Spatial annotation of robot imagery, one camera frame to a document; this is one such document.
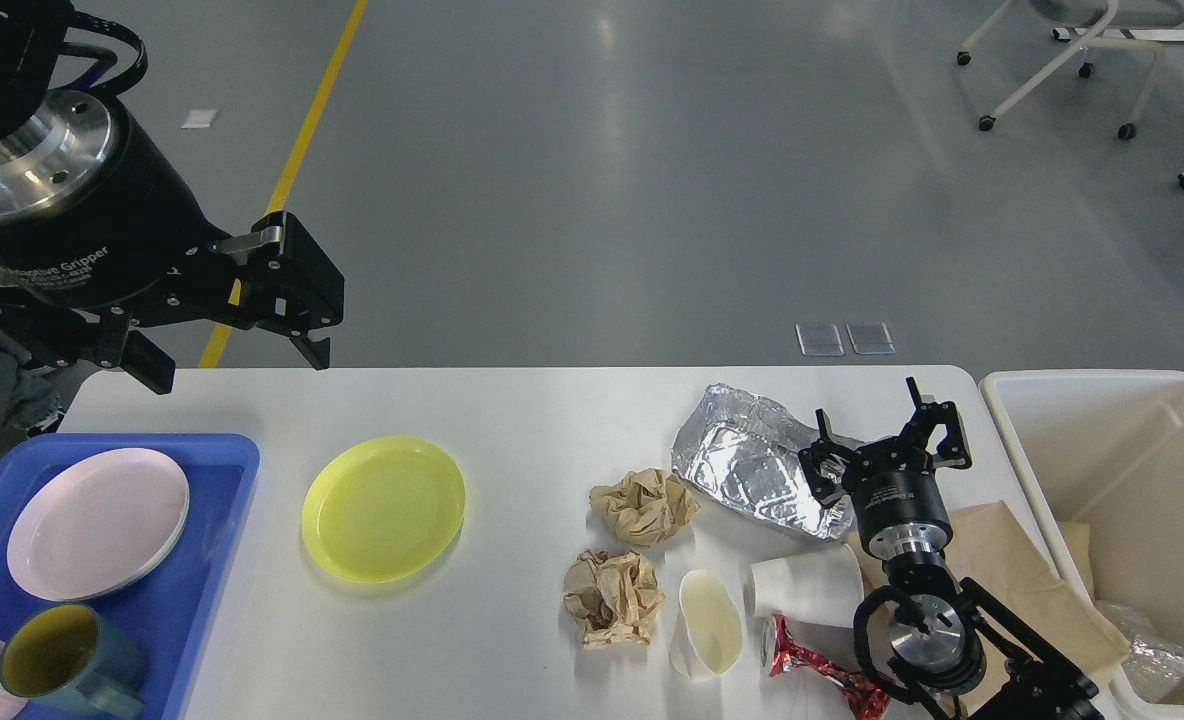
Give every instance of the mug handle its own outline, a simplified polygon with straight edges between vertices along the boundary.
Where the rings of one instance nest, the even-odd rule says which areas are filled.
[[[90,674],[89,679],[76,687],[90,705],[99,711],[111,712],[121,720],[134,720],[140,712],[143,712],[143,701],[134,694],[134,689],[126,684],[109,679],[99,673]]]

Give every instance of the trash bin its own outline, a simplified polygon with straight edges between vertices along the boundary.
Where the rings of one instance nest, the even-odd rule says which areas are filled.
[[[1054,519],[1089,523],[1099,600],[1184,647],[1184,373],[1032,369],[980,387],[1058,573],[1085,592]],[[1160,705],[1121,671],[1111,689],[1131,715],[1184,719],[1184,679]]]

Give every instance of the crumpled brown paper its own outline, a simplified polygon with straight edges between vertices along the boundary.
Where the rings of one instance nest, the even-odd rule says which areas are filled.
[[[641,547],[675,536],[699,512],[680,475],[662,470],[629,472],[619,484],[592,488],[588,501],[616,538]]]
[[[1009,507],[1004,502],[966,507],[950,512],[948,520],[953,536],[945,552],[952,574],[973,578],[1075,662],[1099,684],[1100,693],[1106,693],[1113,673],[1130,655],[1130,643],[1072,585],[1054,574]],[[868,583],[874,587],[888,584],[881,561],[862,551],[856,534],[845,542],[854,547]],[[993,626],[1014,638],[999,624]],[[984,655],[987,657],[984,680],[961,699],[970,712],[978,711],[1009,679],[1004,656],[993,644],[984,642]]]
[[[662,606],[655,566],[636,551],[610,557],[585,549],[565,571],[565,611],[583,630],[583,647],[650,644],[650,625]]]

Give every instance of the teal mug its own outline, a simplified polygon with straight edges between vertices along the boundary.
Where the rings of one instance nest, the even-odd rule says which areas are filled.
[[[71,715],[111,712],[131,720],[143,709],[139,686],[148,652],[90,606],[70,603],[33,616],[1,652],[1,686],[13,696]]]

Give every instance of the robotic arm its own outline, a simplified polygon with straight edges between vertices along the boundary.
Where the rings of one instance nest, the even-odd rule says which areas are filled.
[[[66,41],[83,28],[129,45]],[[58,56],[92,59],[51,88]],[[232,237],[205,220],[117,95],[147,72],[134,32],[69,0],[0,0],[0,328],[40,364],[121,366],[157,393],[175,364],[139,328],[208,319],[263,328],[317,369],[345,315],[345,277],[290,213]],[[230,302],[234,282],[240,300]]]
[[[854,655],[861,669],[890,698],[950,720],[938,699],[946,698],[963,715],[957,699],[984,679],[986,639],[1005,656],[1009,680],[974,720],[1103,719],[1090,705],[1099,688],[1075,664],[979,583],[957,583],[950,573],[944,548],[952,541],[952,525],[934,472],[970,468],[970,448],[952,401],[921,397],[916,382],[907,382],[915,410],[897,436],[851,450],[834,441],[819,410],[819,439],[798,452],[816,500],[830,507],[847,495],[852,499],[863,551],[881,560],[889,580],[854,612]],[[932,452],[927,446],[939,427],[945,436]],[[883,605],[894,606],[889,667],[902,684],[889,682],[871,663],[867,628]]]

